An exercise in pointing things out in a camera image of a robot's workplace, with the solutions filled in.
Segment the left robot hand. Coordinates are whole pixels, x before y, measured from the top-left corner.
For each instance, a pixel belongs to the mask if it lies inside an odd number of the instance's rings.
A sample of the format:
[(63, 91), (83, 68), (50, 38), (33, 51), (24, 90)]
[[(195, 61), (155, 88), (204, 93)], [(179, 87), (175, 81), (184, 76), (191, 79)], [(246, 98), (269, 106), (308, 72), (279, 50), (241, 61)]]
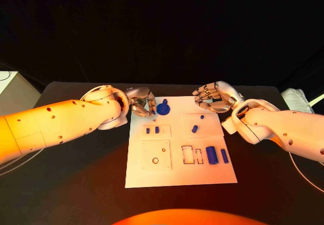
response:
[(155, 97), (148, 87), (129, 88), (123, 91), (131, 111), (136, 116), (151, 117), (155, 114)]

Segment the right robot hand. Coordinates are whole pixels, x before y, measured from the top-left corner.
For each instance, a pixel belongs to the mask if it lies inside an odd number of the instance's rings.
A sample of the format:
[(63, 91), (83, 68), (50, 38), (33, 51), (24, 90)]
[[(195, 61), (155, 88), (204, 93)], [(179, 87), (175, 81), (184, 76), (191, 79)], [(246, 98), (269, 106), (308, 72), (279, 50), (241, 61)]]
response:
[(224, 81), (208, 83), (192, 91), (194, 103), (214, 113), (234, 110), (244, 101), (241, 94)]

